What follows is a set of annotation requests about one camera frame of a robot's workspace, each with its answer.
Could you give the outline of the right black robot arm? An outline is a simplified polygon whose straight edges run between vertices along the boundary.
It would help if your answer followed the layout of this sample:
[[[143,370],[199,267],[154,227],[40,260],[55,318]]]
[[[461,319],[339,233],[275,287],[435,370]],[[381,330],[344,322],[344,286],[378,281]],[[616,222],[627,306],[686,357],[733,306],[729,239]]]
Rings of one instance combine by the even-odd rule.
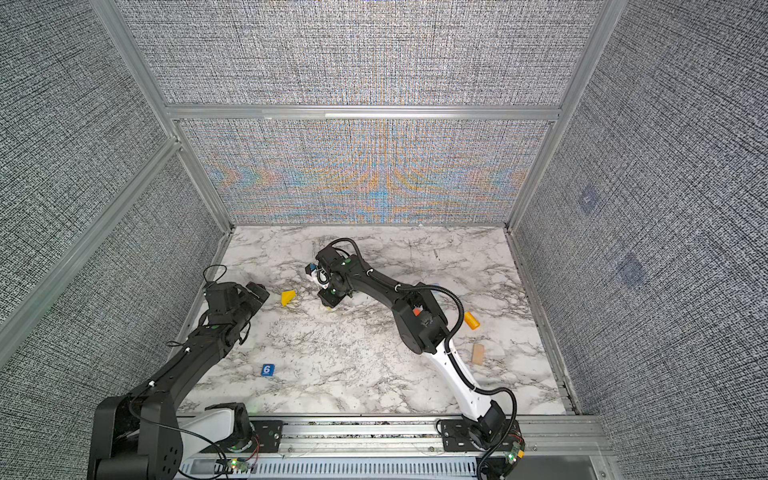
[[[407,284],[374,269],[357,244],[339,238],[320,250],[305,274],[319,287],[318,297],[330,309],[355,293],[362,293],[389,308],[404,345],[433,364],[453,393],[473,444],[482,451],[499,446],[509,433],[517,408],[507,413],[494,399],[506,387],[484,389],[477,385],[455,350],[454,337],[466,314],[460,299],[450,290],[423,282]],[[459,321],[450,325],[436,294],[456,304]]]

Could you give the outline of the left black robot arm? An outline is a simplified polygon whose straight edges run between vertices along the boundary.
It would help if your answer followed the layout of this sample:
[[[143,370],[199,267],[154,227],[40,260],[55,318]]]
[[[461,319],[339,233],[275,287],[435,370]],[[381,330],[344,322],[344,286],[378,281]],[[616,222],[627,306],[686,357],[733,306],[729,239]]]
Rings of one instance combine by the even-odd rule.
[[[251,441],[252,427],[241,403],[209,409],[219,421],[180,426],[177,409],[198,381],[236,344],[269,298],[261,284],[209,282],[208,309],[178,352],[149,379],[96,408],[87,476],[90,479],[173,479],[184,459],[208,447],[218,455]]]

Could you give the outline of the yellow wedge block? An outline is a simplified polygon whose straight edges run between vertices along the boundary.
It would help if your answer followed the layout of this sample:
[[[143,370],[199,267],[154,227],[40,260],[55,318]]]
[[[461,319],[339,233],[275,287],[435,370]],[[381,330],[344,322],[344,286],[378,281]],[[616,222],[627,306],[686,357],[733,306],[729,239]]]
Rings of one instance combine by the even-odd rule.
[[[296,290],[287,290],[281,293],[280,301],[283,307],[289,305],[297,297]]]

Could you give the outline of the orange cylinder block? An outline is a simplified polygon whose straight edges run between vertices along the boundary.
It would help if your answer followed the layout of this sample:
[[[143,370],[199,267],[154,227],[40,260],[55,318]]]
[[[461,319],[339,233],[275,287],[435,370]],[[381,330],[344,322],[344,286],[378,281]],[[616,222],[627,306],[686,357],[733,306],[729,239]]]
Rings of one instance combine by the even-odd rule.
[[[476,330],[481,326],[479,320],[469,311],[464,313],[463,320],[471,330]]]

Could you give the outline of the natural wood plank block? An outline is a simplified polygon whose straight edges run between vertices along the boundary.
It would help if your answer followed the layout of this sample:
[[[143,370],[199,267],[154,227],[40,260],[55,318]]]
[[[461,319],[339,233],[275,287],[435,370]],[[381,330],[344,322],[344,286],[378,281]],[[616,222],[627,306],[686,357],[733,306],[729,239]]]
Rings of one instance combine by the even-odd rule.
[[[482,365],[485,360],[486,349],[485,346],[480,343],[475,343],[472,348],[471,362],[473,365]]]

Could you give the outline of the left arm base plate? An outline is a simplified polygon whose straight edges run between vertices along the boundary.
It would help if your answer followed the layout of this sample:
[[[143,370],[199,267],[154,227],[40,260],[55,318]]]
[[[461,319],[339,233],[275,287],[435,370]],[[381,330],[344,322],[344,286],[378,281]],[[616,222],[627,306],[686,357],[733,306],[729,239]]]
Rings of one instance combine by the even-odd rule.
[[[192,431],[216,445],[204,442],[201,453],[215,454],[251,454],[256,450],[261,453],[276,453],[282,441],[283,422],[278,420],[248,421],[234,419],[224,422],[222,419],[203,420]]]

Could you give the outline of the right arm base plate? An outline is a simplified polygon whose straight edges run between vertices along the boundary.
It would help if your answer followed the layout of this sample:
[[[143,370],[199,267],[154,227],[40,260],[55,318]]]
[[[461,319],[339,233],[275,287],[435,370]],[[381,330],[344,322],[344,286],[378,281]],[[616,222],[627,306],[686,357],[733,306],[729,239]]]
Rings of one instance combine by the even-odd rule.
[[[443,449],[446,452],[484,452],[488,449],[482,446],[479,440],[470,436],[469,421],[466,419],[438,419],[435,422],[435,429],[441,437]],[[513,422],[507,437],[498,449],[515,452],[525,449],[525,440],[518,420]]]

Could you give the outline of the aluminium enclosure frame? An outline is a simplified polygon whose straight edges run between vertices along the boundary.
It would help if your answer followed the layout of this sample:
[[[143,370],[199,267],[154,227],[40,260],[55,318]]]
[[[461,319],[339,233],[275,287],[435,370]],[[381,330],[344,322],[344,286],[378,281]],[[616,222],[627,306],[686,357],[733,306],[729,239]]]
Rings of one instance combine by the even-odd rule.
[[[477,379],[563,413],[507,236],[607,7],[3,2],[2,420],[87,418],[148,378],[217,261],[273,298],[184,411],[455,412],[387,309],[320,303],[304,267],[341,236],[458,293]]]

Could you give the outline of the aluminium front rail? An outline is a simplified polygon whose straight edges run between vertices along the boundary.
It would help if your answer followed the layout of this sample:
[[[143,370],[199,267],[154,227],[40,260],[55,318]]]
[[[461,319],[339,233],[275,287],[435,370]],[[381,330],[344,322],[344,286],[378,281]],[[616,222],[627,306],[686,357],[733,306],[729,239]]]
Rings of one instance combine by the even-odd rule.
[[[207,419],[182,416],[185,427]],[[448,416],[253,415],[283,422],[276,453],[186,457],[173,479],[620,479],[595,417],[523,415],[525,449],[446,452],[435,429]]]

